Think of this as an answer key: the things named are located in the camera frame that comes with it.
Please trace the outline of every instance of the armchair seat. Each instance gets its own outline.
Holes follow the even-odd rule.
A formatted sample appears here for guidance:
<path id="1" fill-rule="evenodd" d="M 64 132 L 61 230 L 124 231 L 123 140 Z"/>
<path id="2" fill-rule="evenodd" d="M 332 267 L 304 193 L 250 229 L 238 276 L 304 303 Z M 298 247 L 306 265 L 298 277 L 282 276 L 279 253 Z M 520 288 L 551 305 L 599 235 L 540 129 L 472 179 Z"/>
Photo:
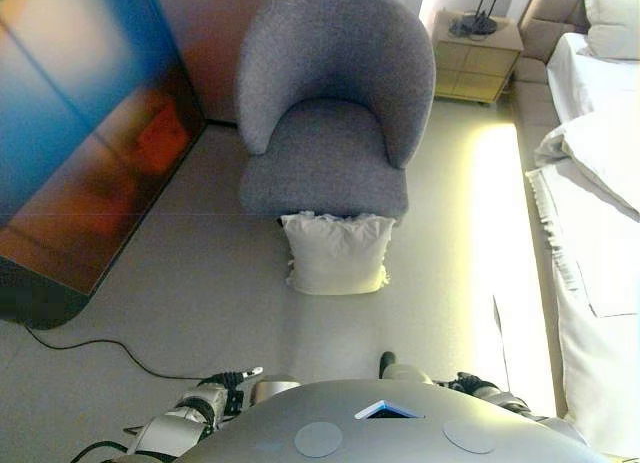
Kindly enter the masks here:
<path id="1" fill-rule="evenodd" d="M 399 218 L 408 207 L 405 171 L 389 165 L 373 113 L 329 98 L 304 100 L 282 116 L 267 151 L 249 160 L 240 199 L 247 212 L 270 215 Z"/>

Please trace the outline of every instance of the gray armchair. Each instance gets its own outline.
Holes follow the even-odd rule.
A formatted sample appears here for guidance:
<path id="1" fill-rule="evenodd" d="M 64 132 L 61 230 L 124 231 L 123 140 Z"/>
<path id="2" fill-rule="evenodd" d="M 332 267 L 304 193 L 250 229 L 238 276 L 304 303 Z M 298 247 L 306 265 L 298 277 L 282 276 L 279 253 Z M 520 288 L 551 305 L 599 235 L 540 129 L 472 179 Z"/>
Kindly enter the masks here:
<path id="1" fill-rule="evenodd" d="M 401 217 L 434 76 L 424 27 L 395 0 L 273 1 L 236 81 L 244 209 Z"/>

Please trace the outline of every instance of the lamp base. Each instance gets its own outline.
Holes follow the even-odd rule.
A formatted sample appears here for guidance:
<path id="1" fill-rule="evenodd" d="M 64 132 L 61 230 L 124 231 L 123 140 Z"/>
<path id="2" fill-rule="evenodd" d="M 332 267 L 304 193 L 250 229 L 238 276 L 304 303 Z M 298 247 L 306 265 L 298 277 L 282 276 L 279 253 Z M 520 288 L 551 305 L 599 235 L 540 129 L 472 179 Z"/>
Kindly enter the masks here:
<path id="1" fill-rule="evenodd" d="M 490 35 L 498 29 L 498 24 L 489 18 L 484 11 L 477 16 L 463 16 L 460 26 L 469 35 Z"/>

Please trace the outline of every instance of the bed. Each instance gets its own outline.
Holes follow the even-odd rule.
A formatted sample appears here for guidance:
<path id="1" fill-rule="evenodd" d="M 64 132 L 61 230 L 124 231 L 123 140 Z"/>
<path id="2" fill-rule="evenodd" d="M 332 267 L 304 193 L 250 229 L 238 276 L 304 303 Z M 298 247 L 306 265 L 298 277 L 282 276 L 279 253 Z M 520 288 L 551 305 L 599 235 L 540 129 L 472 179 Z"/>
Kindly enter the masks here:
<path id="1" fill-rule="evenodd" d="M 627 4 L 630 29 L 610 19 Z M 627 461 L 640 456 L 640 3 L 586 7 L 531 0 L 512 101 L 558 414 Z"/>

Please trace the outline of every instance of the floor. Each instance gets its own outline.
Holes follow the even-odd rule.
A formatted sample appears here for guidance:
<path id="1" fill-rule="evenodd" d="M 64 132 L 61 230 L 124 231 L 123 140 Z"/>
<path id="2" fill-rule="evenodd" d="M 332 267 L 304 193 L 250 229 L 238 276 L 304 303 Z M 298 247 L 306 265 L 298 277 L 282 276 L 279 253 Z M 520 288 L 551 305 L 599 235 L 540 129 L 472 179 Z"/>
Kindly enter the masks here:
<path id="1" fill-rule="evenodd" d="M 310 297 L 284 283 L 290 255 L 276 222 L 242 214 L 236 193 L 246 155 L 236 131 L 209 127 L 89 305 L 38 334 L 58 345 L 119 339 L 174 375 L 259 365 L 303 383 L 375 378 L 391 349 L 434 379 L 468 371 L 524 392 L 543 414 L 552 408 L 547 388 L 535 395 L 531 375 L 507 376 L 523 362 L 502 347 L 527 340 L 542 348 L 542 340 L 501 339 L 494 308 L 506 308 L 504 320 L 527 318 L 521 309 L 508 314 L 504 302 L 515 295 L 539 306 L 512 128 L 504 105 L 437 100 L 407 170 L 411 209 L 388 248 L 390 285 Z M 127 445 L 122 428 L 163 413 L 192 384 L 149 376 L 112 345 L 48 350 L 4 321 L 0 342 L 2 461 L 69 461 L 105 439 Z M 529 373 L 536 358 L 544 365 L 544 356 L 527 357 Z M 96 450 L 83 462 L 114 456 Z"/>

